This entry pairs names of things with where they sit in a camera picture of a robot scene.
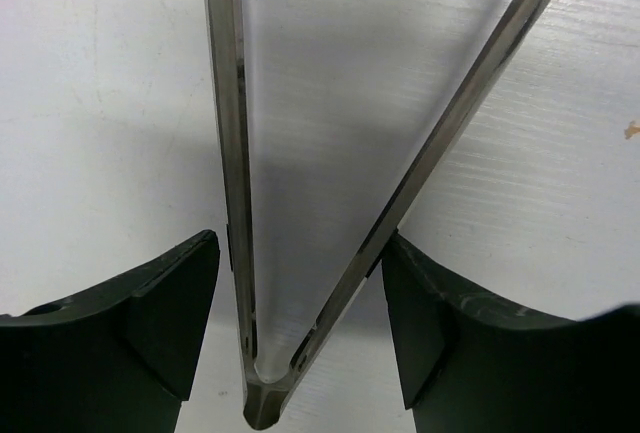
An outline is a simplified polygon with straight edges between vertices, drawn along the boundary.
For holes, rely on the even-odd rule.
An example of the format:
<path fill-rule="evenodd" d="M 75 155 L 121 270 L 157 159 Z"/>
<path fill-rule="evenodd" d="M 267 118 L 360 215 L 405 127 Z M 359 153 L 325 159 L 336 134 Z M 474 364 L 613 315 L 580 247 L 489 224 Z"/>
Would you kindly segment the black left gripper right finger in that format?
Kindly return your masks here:
<path fill-rule="evenodd" d="M 419 433 L 635 432 L 639 308 L 574 321 L 502 297 L 394 235 L 382 275 Z"/>

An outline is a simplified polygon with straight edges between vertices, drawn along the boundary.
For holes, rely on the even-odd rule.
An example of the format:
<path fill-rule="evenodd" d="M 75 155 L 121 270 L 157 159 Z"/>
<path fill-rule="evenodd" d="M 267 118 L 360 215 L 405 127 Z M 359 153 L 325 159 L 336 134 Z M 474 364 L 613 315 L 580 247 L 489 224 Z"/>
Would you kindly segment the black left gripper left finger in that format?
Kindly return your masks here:
<path fill-rule="evenodd" d="M 159 257 L 1 318 L 5 432 L 172 432 L 191 395 L 220 247 L 202 231 Z"/>

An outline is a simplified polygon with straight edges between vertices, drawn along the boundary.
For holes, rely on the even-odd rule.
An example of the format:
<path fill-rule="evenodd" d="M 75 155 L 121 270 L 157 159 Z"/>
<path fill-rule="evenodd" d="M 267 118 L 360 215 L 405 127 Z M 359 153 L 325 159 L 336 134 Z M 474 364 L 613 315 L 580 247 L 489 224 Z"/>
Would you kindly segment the metal tongs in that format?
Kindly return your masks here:
<path fill-rule="evenodd" d="M 286 374 L 265 382 L 255 369 L 259 342 L 242 0 L 205 0 L 244 380 L 243 416 L 251 428 L 263 431 L 280 420 L 427 179 L 456 144 L 550 1 L 511 0 L 295 351 Z"/>

